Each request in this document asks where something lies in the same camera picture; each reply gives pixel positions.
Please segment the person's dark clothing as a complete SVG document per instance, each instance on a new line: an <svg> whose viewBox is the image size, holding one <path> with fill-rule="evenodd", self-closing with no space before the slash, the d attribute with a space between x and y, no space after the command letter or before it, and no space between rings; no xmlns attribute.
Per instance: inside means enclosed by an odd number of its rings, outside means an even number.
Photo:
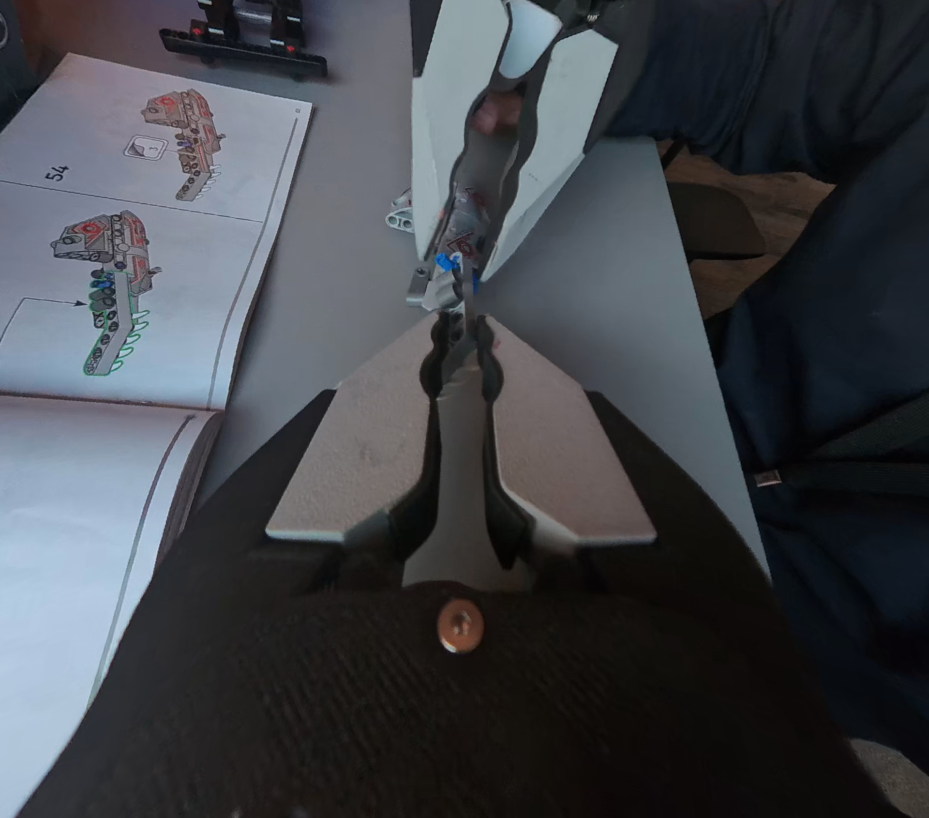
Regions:
<svg viewBox="0 0 929 818"><path fill-rule="evenodd" d="M927 123L837 183L720 353L775 590L830 713L927 772Z"/></svg>

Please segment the grey lego model red stickers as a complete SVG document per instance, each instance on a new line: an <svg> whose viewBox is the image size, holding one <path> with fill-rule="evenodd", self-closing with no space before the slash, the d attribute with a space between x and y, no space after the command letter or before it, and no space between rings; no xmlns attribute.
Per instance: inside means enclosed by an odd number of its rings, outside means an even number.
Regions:
<svg viewBox="0 0 929 818"><path fill-rule="evenodd" d="M386 216L387 225L413 234L412 190L406 190L391 203ZM476 189L455 185L454 201L435 255L451 258L459 254L476 267L489 224L486 202Z"/></svg>

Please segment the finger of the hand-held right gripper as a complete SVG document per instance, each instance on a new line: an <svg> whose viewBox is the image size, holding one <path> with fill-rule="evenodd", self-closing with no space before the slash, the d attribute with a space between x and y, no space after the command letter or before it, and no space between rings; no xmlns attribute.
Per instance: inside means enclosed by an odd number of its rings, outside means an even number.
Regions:
<svg viewBox="0 0 929 818"><path fill-rule="evenodd" d="M488 89L510 29L502 0L442 0L419 77L412 81L412 219L425 260L453 198L468 117Z"/></svg>
<svg viewBox="0 0 929 818"><path fill-rule="evenodd" d="M558 39L543 75L532 72L487 233L480 278L488 282L525 240L580 165L618 46L594 30Z"/></svg>

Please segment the lego instruction booklet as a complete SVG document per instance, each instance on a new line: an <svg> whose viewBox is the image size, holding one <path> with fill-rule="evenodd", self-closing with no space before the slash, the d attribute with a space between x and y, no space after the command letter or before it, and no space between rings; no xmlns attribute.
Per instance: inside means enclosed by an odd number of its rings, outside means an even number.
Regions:
<svg viewBox="0 0 929 818"><path fill-rule="evenodd" d="M183 529L311 112L70 55L3 131L3 728L82 716Z"/></svg>

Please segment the dark lego set box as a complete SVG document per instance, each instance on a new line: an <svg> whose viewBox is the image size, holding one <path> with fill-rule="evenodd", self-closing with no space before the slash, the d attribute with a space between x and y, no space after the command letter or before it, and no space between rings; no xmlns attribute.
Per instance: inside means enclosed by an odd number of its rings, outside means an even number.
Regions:
<svg viewBox="0 0 929 818"><path fill-rule="evenodd" d="M38 88L22 39L14 0L1 0L1 129Z"/></svg>

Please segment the person's right hand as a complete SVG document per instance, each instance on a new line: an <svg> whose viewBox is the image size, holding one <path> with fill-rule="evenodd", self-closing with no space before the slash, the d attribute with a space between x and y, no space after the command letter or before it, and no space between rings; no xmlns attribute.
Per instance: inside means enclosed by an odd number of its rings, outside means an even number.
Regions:
<svg viewBox="0 0 929 818"><path fill-rule="evenodd" d="M470 127L487 136L494 135L501 130L515 128L518 125L523 104L523 96L518 91L490 91L471 115Z"/></svg>

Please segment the person's right forearm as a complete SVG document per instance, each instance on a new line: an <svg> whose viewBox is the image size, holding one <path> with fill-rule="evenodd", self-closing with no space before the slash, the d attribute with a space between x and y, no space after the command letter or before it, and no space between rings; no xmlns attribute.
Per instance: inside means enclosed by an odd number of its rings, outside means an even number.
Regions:
<svg viewBox="0 0 929 818"><path fill-rule="evenodd" d="M927 38L928 0L657 0L607 133L837 184L926 127Z"/></svg>

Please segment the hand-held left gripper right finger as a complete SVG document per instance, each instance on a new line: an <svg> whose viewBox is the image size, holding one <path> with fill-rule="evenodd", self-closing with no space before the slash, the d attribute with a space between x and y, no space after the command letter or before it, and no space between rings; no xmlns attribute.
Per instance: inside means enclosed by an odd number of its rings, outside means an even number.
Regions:
<svg viewBox="0 0 929 818"><path fill-rule="evenodd" d="M492 317L475 334L487 531L505 569L657 532L583 387Z"/></svg>

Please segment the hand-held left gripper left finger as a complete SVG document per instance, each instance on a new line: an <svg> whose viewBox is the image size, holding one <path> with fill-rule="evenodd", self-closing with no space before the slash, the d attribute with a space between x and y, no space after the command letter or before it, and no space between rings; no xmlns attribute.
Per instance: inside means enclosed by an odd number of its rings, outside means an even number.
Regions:
<svg viewBox="0 0 929 818"><path fill-rule="evenodd" d="M266 526L269 538L405 561L435 526L445 317L432 314L337 388Z"/></svg>

